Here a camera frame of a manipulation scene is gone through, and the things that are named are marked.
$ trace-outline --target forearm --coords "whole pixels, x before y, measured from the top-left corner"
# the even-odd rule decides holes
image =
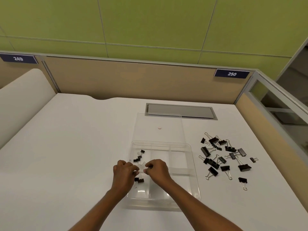
[[[122,197],[109,190],[105,196],[69,231],[99,231],[102,224]]]
[[[227,220],[225,217],[214,212],[203,203],[194,198],[174,181],[162,185],[165,190],[178,204],[188,221],[199,231],[240,231],[241,229]]]

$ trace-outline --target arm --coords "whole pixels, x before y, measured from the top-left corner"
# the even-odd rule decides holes
[[[205,206],[176,184],[170,177],[168,167],[164,161],[154,159],[146,163],[145,167],[148,168],[144,170],[144,173],[148,174],[157,185],[174,199],[194,230],[241,231],[231,221]]]
[[[69,231],[99,231],[113,208],[132,188],[134,178],[139,174],[136,170],[139,170],[136,165],[119,160],[117,165],[113,166],[111,189]]]

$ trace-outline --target white desk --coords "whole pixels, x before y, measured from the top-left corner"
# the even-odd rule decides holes
[[[234,105],[57,94],[0,150],[0,229],[67,230],[110,189],[112,167],[128,159],[137,112],[146,103],[212,106],[218,121],[183,119],[192,147],[201,200],[243,230],[307,230],[308,215]],[[240,172],[228,159],[228,180],[209,165],[200,143],[204,132],[243,148]],[[213,157],[228,152],[213,152]],[[259,161],[252,163],[249,157]],[[248,179],[244,191],[238,177]],[[102,230],[193,230],[180,212],[123,210],[117,206]]]

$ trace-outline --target transparent organizer box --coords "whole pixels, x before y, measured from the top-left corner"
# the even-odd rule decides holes
[[[178,211],[174,200],[152,179],[143,173],[145,162],[161,159],[166,162],[171,178],[188,193],[200,200],[199,186],[193,154],[185,143],[182,118],[177,114],[138,113],[130,147],[129,161],[144,150],[138,177],[144,183],[135,182],[127,195],[127,206],[131,209]]]

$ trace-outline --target person's right arm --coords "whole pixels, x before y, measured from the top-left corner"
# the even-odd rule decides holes
[[[144,173],[148,174],[157,185],[174,199],[194,230],[241,231],[231,221],[205,206],[173,181],[164,161],[154,159],[146,163],[145,167],[148,168],[144,170]]]

